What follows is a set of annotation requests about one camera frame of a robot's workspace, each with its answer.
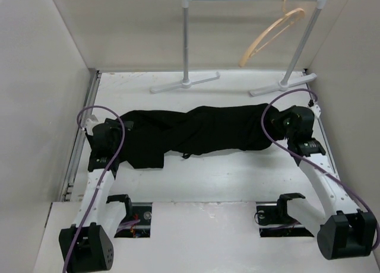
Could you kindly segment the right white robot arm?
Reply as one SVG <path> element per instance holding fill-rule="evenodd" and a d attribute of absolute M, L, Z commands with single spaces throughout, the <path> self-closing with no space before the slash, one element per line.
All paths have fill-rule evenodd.
<path fill-rule="evenodd" d="M 332 173 L 322 144 L 313 137 L 312 109 L 292 106 L 273 116 L 262 115 L 263 128 L 272 126 L 287 141 L 284 148 L 306 175 L 323 210 L 311 205 L 300 193 L 282 194 L 275 216 L 282 223 L 298 221 L 316 237 L 327 260 L 369 256 L 378 242 L 378 223 L 364 203 Z"/>

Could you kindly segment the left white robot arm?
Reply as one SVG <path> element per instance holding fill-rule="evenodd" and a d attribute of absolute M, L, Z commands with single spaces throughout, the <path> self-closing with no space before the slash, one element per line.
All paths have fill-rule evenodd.
<path fill-rule="evenodd" d="M 110 195 L 119 168 L 123 136 L 133 122 L 120 123 L 95 117 L 86 120 L 85 134 L 91 152 L 87 167 L 87 185 L 80 209 L 70 227 L 59 233 L 64 272 L 108 271 L 113 265 L 112 238 L 120 224 L 133 218 L 129 196 Z"/>

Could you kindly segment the black trousers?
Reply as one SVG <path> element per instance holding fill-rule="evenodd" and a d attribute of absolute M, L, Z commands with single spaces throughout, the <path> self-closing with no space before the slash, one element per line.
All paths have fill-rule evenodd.
<path fill-rule="evenodd" d="M 161 169 L 169 151 L 203 155 L 213 151 L 261 151 L 274 140 L 268 134 L 268 104 L 196 107 L 186 113 L 133 110 L 121 119 L 133 122 L 119 153 L 135 169 Z"/>

